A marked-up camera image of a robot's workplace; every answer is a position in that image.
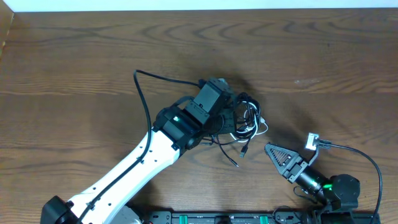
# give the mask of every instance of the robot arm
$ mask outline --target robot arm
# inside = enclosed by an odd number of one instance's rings
[[[73,203],[71,211],[79,217],[87,207],[87,202],[97,196],[110,182],[117,178],[133,162],[137,160],[146,145],[147,135],[138,146],[125,157],[118,165],[109,171],[102,179],[82,193],[73,196],[69,202]],[[135,166],[122,179],[113,185],[94,204],[94,207],[86,214],[83,223],[110,223],[120,209],[160,171],[172,165],[180,156],[180,151],[174,150],[173,142],[161,131],[152,132],[152,141],[149,152],[143,162]]]
[[[178,107],[186,100],[189,102],[184,109]],[[226,82],[209,79],[196,98],[183,97],[159,112],[152,128],[148,152],[141,163],[111,185],[141,157],[148,135],[116,167],[82,193],[68,202],[57,196],[49,200],[42,209],[40,223],[75,224],[82,214],[84,224],[110,223],[151,178],[173,164],[187,149],[197,146],[203,137],[235,130],[235,125],[226,125],[225,122],[225,117],[234,116],[234,108],[228,106],[231,100],[234,100],[234,95]],[[108,186],[111,187],[100,199],[94,200]]]

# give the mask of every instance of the wooden table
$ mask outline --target wooden table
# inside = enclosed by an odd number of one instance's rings
[[[142,69],[196,81],[226,78],[263,107],[269,131],[249,145],[198,146],[132,202],[174,210],[272,211],[308,203],[264,154],[274,142],[302,152],[308,132],[358,148],[380,166],[383,223],[398,213],[398,10],[327,9],[19,13],[0,65],[0,222],[38,223],[54,195],[68,199],[142,139],[132,80]],[[152,119],[198,90],[139,77]],[[225,136],[222,141],[230,140]],[[377,174],[365,158],[322,151],[326,176],[361,181],[372,212]]]

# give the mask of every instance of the green led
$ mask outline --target green led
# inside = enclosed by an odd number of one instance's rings
[[[331,184],[325,184],[324,186],[323,186],[323,188],[331,188],[332,187],[332,185]]]

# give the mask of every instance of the white wall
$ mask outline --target white wall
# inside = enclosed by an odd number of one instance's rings
[[[398,0],[4,0],[14,12],[398,7]]]

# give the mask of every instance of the green connector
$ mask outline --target green connector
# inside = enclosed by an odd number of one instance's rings
[[[260,224],[269,224],[268,217],[264,215],[260,216]]]
[[[180,215],[180,224],[188,224],[188,215]]]

